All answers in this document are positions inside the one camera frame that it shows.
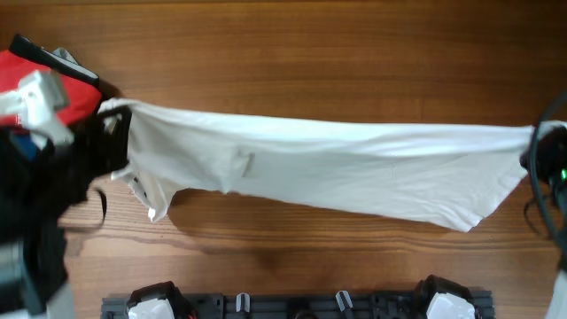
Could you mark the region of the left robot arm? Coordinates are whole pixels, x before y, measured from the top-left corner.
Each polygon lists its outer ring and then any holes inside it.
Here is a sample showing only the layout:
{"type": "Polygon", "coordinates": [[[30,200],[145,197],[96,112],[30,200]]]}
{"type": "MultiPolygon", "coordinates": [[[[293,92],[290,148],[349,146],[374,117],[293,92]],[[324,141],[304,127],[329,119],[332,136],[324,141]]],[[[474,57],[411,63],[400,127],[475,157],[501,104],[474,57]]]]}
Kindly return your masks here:
{"type": "Polygon", "coordinates": [[[92,181],[128,164],[132,112],[122,106],[94,114],[70,144],[52,138],[34,157],[14,143],[31,128],[1,129],[1,312],[43,315],[66,284],[66,239],[58,219],[87,199],[92,181]]]}

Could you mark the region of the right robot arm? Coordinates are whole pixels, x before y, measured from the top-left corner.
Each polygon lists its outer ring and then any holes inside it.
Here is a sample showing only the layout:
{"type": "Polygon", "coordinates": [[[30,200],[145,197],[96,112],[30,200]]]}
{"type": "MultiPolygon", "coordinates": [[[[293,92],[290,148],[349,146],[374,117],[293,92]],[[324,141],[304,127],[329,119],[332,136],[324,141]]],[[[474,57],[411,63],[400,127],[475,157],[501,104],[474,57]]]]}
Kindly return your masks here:
{"type": "MultiPolygon", "coordinates": [[[[535,182],[537,191],[544,182],[550,188],[547,195],[534,194],[524,210],[536,205],[546,227],[548,238],[561,251],[558,273],[552,299],[545,314],[546,319],[566,319],[566,227],[558,229],[549,215],[549,208],[556,207],[566,217],[566,127],[551,129],[530,145],[520,157],[520,164],[535,182]]],[[[429,276],[418,284],[413,297],[412,313],[415,318],[426,319],[478,319],[488,315],[474,303],[470,290],[446,279],[429,276]]]]}

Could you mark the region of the white t-shirt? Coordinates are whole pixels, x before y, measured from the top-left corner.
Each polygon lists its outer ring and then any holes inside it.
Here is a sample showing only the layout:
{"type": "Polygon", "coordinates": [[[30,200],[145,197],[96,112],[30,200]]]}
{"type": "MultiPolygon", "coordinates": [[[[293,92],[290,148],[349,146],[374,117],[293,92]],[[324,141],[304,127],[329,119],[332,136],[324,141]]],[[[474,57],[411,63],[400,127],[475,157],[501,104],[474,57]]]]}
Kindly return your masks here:
{"type": "Polygon", "coordinates": [[[127,107],[128,164],[113,173],[156,222],[178,191],[238,193],[466,232],[525,177],[533,129],[345,123],[127,107]]]}

